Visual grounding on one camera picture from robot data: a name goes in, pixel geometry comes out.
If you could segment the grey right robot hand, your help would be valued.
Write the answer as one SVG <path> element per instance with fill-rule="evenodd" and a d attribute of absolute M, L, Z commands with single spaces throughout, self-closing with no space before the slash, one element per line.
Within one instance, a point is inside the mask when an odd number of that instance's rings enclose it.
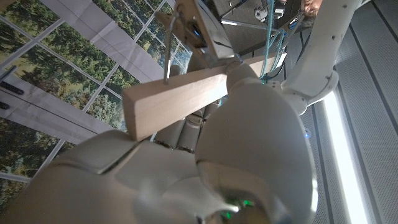
<path fill-rule="evenodd" d="M 298 114 L 245 63 L 194 153 L 99 134 L 40 171 L 2 223 L 311 223 L 318 196 Z"/>

